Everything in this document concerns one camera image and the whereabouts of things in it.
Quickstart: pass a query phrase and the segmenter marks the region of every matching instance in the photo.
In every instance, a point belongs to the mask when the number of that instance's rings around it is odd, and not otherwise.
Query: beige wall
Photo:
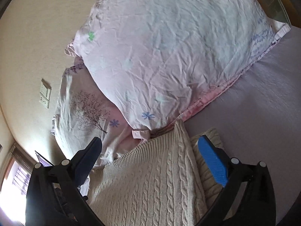
[[[14,138],[12,137],[9,128],[5,123],[5,119],[2,115],[1,106],[0,106],[0,144],[2,146],[2,150],[0,151],[0,169],[2,164],[10,151],[11,147],[14,144]]]
[[[35,159],[35,150],[53,163],[63,158],[49,132],[61,76],[73,63],[64,48],[95,1],[12,0],[0,19],[0,103],[15,140]],[[49,109],[39,103],[42,78],[52,87]]]

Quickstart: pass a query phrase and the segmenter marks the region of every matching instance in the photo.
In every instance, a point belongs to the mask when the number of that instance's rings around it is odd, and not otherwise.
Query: knitted sweater
[[[206,134],[221,144],[215,133]],[[92,171],[91,209],[106,226],[195,225],[207,211],[201,179],[207,181],[208,199],[221,189],[208,173],[196,140],[190,141],[178,121],[174,130],[137,146],[103,170]]]

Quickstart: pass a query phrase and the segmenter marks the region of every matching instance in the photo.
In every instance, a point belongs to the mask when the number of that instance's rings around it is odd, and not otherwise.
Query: blue gripper pad
[[[210,143],[203,136],[199,138],[198,148],[215,181],[225,187],[228,182],[227,168],[216,155]]]

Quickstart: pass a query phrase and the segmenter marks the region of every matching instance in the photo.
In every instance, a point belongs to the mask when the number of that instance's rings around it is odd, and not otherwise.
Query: brown curtain
[[[21,148],[15,146],[11,155],[16,160],[16,162],[22,167],[28,174],[31,174],[33,171],[34,164],[24,155],[25,151],[22,151]]]

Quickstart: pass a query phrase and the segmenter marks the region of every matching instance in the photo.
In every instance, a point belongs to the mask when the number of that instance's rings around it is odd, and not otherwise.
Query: purple bed sheet
[[[185,122],[189,136],[215,127],[230,157],[267,163],[279,222],[301,190],[301,29]]]

